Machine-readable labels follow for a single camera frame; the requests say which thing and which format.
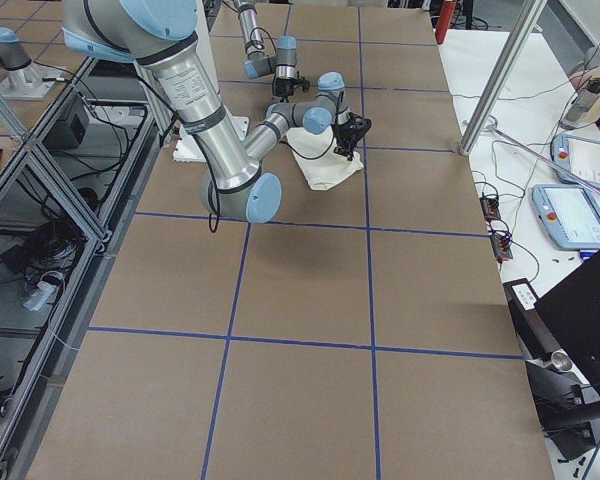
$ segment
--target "white sticker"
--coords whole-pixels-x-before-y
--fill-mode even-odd
[[[209,94],[195,65],[173,77],[161,78],[160,84],[176,110],[185,110]]]
[[[536,308],[535,304],[537,298],[526,283],[514,285],[513,293],[516,294],[516,297],[518,297],[518,300],[520,300],[520,303],[525,310],[533,310]]]

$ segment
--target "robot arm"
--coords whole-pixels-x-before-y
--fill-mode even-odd
[[[0,68],[7,71],[21,70],[31,65],[18,36],[8,28],[0,27]]]
[[[244,72],[247,78],[255,80],[275,74],[273,79],[273,94],[287,101],[296,88],[309,90],[310,82],[300,77],[296,66],[296,40],[293,37],[282,36],[276,42],[276,53],[267,56],[262,40],[262,29],[258,26],[255,1],[233,0],[233,6],[238,12],[240,29],[244,40],[244,51],[247,60],[244,62]]]
[[[275,175],[262,172],[262,159],[288,128],[302,120],[293,115],[291,105],[284,111],[273,107],[269,118],[244,143],[240,141],[196,54],[196,0],[170,0],[169,8],[155,0],[64,0],[63,4],[67,46],[88,56],[136,61],[153,72],[209,165],[201,187],[207,208],[249,222],[269,221],[280,205],[282,189]],[[338,118],[335,95],[329,95],[330,99],[321,92],[315,104],[302,106],[309,128],[314,128],[314,122],[324,130]],[[317,127],[310,131],[319,133]]]

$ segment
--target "table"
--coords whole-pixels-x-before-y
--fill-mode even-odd
[[[212,235],[204,167],[163,152],[27,478],[550,478],[427,14],[258,11],[342,71],[366,169],[312,192],[280,145],[275,221]],[[262,118],[226,8],[212,47]]]
[[[503,32],[452,30],[448,33],[444,45],[440,47],[449,88],[455,95],[454,106],[461,128],[464,128],[463,122],[469,120],[477,104],[477,99],[465,97],[482,93],[507,35]],[[556,122],[573,94],[571,84],[567,82],[560,64],[542,35],[532,34],[500,98],[534,96],[545,90],[552,91],[535,98],[498,101],[493,115],[498,119],[500,129],[525,144],[546,143],[554,134]],[[600,140],[600,132],[595,126],[576,130],[575,134]],[[493,134],[484,134],[478,140],[469,157],[471,168],[476,172],[474,178],[481,181],[481,174],[477,173],[481,172],[501,194],[519,195],[519,189],[495,176],[496,164],[492,160],[491,148],[493,141],[499,139]],[[544,155],[548,156],[547,148],[543,149],[542,145],[533,148],[536,151],[544,151]],[[534,170],[535,159],[517,148],[499,144],[496,146],[496,153],[498,174],[505,180],[522,186],[528,182],[529,187],[539,183],[557,183],[557,177],[548,166],[538,164]],[[480,193],[482,185],[477,185],[477,188]],[[554,246],[533,210],[530,191],[526,190],[527,196],[522,202],[518,199],[504,198],[500,211],[504,220],[513,227],[516,209],[521,205],[514,240],[527,247],[538,258],[540,270],[532,285],[542,296],[577,268],[581,260],[577,252],[560,251]],[[500,272],[502,281],[534,277],[536,265],[531,256],[515,245],[512,248],[514,259],[503,264]],[[560,454],[551,441],[547,442],[547,447],[554,458],[552,466],[556,479],[573,478],[574,469],[579,467],[577,462],[560,464],[555,461]],[[600,478],[600,457],[596,460],[595,470],[599,475],[595,478]]]

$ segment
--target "gray robot arm segment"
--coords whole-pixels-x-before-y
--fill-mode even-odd
[[[7,71],[20,70],[31,64],[18,36],[5,27],[0,27],[0,68]]]

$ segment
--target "white towel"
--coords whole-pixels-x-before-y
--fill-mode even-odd
[[[289,144],[305,157],[313,158],[327,150],[333,139],[333,133],[328,128],[320,135],[313,135],[304,128],[292,128],[287,132]],[[293,156],[304,173],[311,190],[329,190],[342,183],[358,170],[362,170],[360,154],[354,152],[353,160],[333,153],[335,140],[329,151],[317,160],[307,160],[293,153]]]

